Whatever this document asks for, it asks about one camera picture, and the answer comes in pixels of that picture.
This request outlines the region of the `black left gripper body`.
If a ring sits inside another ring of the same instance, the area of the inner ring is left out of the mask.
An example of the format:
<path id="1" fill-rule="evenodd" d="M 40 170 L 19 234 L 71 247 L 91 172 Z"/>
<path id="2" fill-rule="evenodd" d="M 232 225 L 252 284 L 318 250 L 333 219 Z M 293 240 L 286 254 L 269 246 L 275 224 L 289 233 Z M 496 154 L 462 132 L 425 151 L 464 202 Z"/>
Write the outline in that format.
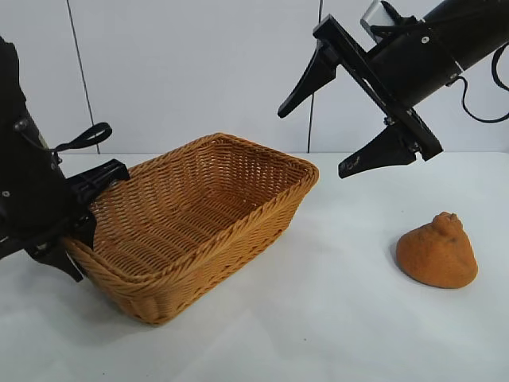
<path id="1" fill-rule="evenodd" d="M 25 250 L 44 258 L 60 236 L 86 220 L 94 200 L 83 174 L 66 178 L 58 154 L 96 144 L 96 126 L 49 148 L 32 119 L 1 132 L 1 257 Z"/>

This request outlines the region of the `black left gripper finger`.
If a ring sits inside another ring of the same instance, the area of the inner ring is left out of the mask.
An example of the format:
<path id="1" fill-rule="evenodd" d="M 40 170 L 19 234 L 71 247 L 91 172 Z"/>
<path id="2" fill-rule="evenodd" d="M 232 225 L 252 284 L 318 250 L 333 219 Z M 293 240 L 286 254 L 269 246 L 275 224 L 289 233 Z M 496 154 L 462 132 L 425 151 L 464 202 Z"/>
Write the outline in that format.
<path id="1" fill-rule="evenodd" d="M 58 237 L 36 241 L 33 245 L 33 259 L 64 272 L 77 283 L 84 279 L 81 268 L 68 255 Z"/>
<path id="2" fill-rule="evenodd" d="M 82 216 L 74 223 L 73 238 L 89 248 L 94 247 L 96 218 L 94 216 Z"/>

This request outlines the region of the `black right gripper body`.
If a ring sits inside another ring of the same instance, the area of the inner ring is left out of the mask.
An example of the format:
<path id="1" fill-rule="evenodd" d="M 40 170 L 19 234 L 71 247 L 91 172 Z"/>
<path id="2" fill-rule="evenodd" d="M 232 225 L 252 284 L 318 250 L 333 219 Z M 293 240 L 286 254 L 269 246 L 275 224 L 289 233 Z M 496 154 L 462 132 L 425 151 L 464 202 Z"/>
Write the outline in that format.
<path id="1" fill-rule="evenodd" d="M 415 154 L 429 160 L 442 152 L 437 137 L 414 106 L 460 74 L 460 68 L 431 30 L 414 25 L 409 32 L 394 33 L 365 51 L 328 15 L 313 36 L 336 50 L 338 65 L 383 111 L 386 127 L 399 124 Z"/>

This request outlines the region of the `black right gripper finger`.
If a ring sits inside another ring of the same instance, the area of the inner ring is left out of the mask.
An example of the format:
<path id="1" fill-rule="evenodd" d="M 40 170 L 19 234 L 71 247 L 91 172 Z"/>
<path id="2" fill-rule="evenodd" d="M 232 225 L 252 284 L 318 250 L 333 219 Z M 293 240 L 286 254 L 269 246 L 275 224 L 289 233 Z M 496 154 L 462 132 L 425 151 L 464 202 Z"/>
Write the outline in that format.
<path id="1" fill-rule="evenodd" d="M 328 43 L 319 41 L 297 85 L 280 105 L 278 116 L 285 118 L 314 92 L 336 78 L 338 53 Z"/>
<path id="2" fill-rule="evenodd" d="M 416 160 L 398 123 L 387 126 L 366 146 L 338 165 L 340 178 L 389 166 L 407 166 Z"/>

